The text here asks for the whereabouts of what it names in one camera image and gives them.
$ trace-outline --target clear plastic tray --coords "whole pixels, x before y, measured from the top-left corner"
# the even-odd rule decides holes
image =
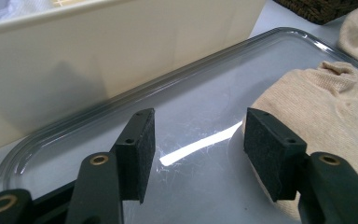
[[[240,125],[282,75],[321,61],[358,68],[292,28],[222,50],[30,135],[0,165],[0,191],[28,189],[37,198],[74,180],[81,161],[108,151],[133,113],[154,107],[157,150],[145,202],[124,202],[126,223],[296,223],[258,186]]]

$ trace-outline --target white table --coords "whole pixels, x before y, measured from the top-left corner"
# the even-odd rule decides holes
[[[261,12],[254,30],[252,31],[251,37],[260,35],[276,27],[295,27],[309,32],[335,46],[337,43],[339,29],[343,21],[344,18],[339,18],[324,26],[319,26],[298,17],[295,13],[279,6],[272,0],[268,0]],[[19,142],[20,140],[0,148],[0,163],[6,154]]]

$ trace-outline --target wicker basket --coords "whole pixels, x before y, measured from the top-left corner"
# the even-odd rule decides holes
[[[298,16],[323,25],[358,8],[358,0],[274,0]]]

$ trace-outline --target white container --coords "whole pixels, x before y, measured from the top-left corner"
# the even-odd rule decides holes
[[[0,147],[245,40],[265,1],[96,1],[0,22]]]

